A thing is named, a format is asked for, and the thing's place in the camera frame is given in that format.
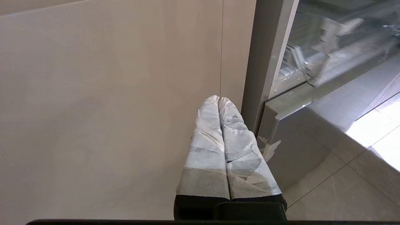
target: white tape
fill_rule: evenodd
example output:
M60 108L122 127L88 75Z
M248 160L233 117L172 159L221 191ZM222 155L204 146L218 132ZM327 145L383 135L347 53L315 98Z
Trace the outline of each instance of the white tape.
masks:
M274 156L275 149L278 147L280 143L281 140L275 142L272 145L269 145L268 143L265 144L264 154L262 156L264 157L266 162L268 162L272 158L272 156Z

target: gray floor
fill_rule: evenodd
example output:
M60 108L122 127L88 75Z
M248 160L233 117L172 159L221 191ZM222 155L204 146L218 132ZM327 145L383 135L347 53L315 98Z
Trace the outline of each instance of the gray floor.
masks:
M347 135L283 191L289 220L400 221L400 94L358 119Z

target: tiled floor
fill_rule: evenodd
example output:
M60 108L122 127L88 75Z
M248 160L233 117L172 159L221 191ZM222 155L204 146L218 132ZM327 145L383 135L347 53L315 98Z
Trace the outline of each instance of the tiled floor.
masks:
M289 220L400 221L400 93L346 134L318 168L283 191Z

